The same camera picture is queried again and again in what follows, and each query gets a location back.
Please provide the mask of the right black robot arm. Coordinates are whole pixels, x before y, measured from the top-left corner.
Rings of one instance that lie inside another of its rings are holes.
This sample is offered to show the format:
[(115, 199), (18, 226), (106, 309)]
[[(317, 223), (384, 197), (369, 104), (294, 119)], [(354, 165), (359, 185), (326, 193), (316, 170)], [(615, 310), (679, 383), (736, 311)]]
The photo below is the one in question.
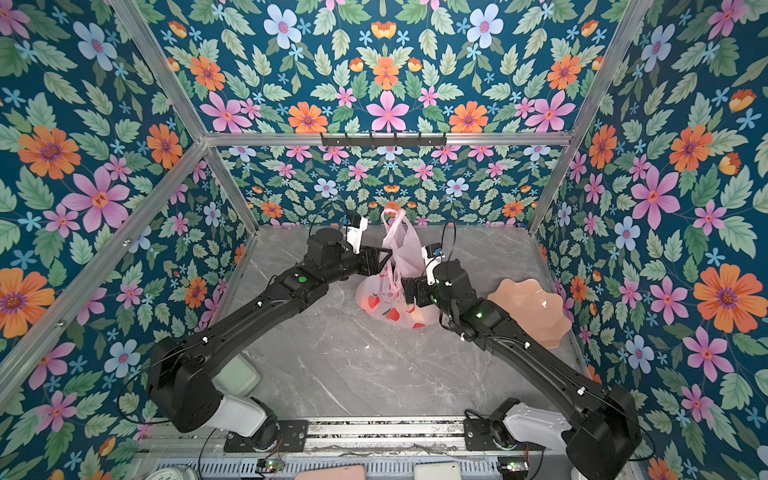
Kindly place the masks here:
[(457, 260), (404, 282), (405, 297), (435, 306), (449, 331), (505, 361), (545, 394), (553, 410), (512, 401), (491, 416), (515, 442), (565, 454), (586, 479), (615, 479), (642, 442), (632, 395), (578, 372), (529, 335), (501, 305), (479, 296)]

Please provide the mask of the pink plastic bag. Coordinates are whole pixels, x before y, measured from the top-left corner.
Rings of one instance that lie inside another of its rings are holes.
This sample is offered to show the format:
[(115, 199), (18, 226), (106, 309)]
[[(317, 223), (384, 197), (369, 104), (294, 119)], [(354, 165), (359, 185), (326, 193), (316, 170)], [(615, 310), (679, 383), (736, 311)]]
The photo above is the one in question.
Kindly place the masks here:
[(402, 209), (386, 208), (382, 213), (385, 235), (382, 247), (392, 251), (382, 271), (365, 278), (358, 286), (357, 305), (371, 318), (404, 329), (436, 325), (439, 310), (434, 305), (420, 307), (408, 299), (406, 281), (426, 273), (422, 243)]

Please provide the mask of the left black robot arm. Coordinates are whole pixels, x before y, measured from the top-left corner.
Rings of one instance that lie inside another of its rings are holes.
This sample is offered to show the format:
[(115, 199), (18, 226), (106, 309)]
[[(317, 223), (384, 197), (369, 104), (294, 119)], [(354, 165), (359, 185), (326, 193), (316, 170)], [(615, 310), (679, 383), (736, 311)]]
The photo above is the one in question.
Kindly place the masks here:
[(223, 393), (215, 377), (244, 348), (326, 295), (332, 283), (375, 276), (391, 257), (389, 248), (354, 246), (340, 230), (311, 234), (303, 259), (254, 299), (198, 333), (154, 346), (149, 399), (180, 433), (210, 427), (250, 439), (261, 449), (270, 446), (278, 435), (276, 415), (257, 399)]

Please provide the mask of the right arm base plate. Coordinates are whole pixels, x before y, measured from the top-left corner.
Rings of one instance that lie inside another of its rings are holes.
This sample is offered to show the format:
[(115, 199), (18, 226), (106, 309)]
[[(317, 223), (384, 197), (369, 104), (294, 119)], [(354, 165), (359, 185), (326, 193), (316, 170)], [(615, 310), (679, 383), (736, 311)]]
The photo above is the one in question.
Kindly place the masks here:
[(463, 419), (465, 449), (470, 452), (502, 451), (485, 419), (469, 414)]

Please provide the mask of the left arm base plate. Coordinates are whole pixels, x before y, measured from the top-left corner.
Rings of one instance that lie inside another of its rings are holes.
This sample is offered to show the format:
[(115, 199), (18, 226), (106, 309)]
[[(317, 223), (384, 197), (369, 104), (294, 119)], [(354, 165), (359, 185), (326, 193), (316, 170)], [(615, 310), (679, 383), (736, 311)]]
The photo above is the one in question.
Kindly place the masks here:
[(227, 435), (225, 453), (299, 453), (308, 439), (307, 420), (277, 420), (268, 422), (252, 437), (234, 432)]

